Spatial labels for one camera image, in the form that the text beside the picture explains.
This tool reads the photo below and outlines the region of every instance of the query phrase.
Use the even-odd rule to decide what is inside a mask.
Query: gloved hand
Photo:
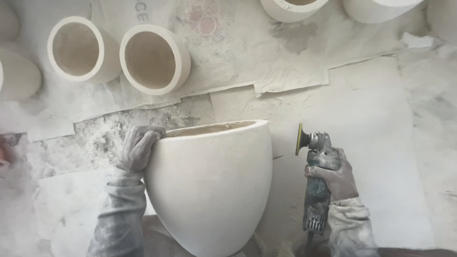
[[[124,149],[120,159],[121,168],[126,171],[141,171],[148,165],[151,159],[151,147],[167,133],[164,128],[153,126],[133,126],[124,141]]]
[[[341,168],[337,171],[326,170],[317,166],[305,167],[306,177],[320,177],[327,182],[330,193],[335,201],[359,197],[356,181],[352,175],[352,167],[346,159],[343,149],[334,148],[341,157]]]

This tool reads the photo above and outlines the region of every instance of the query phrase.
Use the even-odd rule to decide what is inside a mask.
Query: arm
[[[161,137],[163,128],[134,126],[124,142],[120,164],[113,168],[106,186],[108,198],[98,216],[87,256],[143,257],[141,218],[146,210],[143,169],[147,166],[151,147]]]
[[[352,167],[344,151],[336,150],[342,162],[339,170],[331,171],[316,166],[305,168],[307,177],[321,177],[327,182],[334,199],[330,203],[328,216],[332,229],[329,239],[332,257],[379,257],[370,213],[359,198]]]

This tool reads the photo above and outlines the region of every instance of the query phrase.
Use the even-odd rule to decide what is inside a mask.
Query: grey sleeve
[[[113,168],[88,257],[144,257],[141,218],[146,210],[143,173]]]
[[[370,212],[360,198],[330,203],[332,257],[379,257],[369,217]]]

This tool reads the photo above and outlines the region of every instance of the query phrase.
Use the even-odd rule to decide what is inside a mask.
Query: white vase
[[[422,1],[423,0],[343,0],[343,5],[347,14],[358,22],[381,23],[404,14]]]
[[[48,56],[54,70],[70,81],[106,83],[121,72],[119,43],[83,17],[67,17],[54,26]]]
[[[19,34],[19,19],[4,2],[0,2],[0,41],[11,41]]]
[[[427,19],[432,31],[442,39],[457,44],[457,1],[428,2]]]
[[[178,89],[191,71],[191,56],[181,39],[149,24],[135,26],[124,35],[120,59],[128,81],[148,95]]]
[[[265,11],[281,22],[296,22],[310,17],[329,0],[260,0]]]
[[[20,101],[41,86],[40,70],[22,55],[0,48],[0,101]]]
[[[144,182],[167,230],[197,257],[227,257],[253,235],[268,199],[268,122],[168,131],[153,145]]]

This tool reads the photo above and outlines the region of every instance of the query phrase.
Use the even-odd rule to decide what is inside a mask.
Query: angle grinder
[[[300,149],[305,146],[309,148],[307,156],[309,166],[333,171],[341,168],[340,155],[332,148],[329,134],[314,132],[308,135],[303,132],[303,124],[300,123],[295,155],[298,156]],[[303,230],[308,231],[307,247],[311,247],[315,233],[324,233],[329,205],[330,190],[325,180],[320,177],[308,177],[303,215]]]

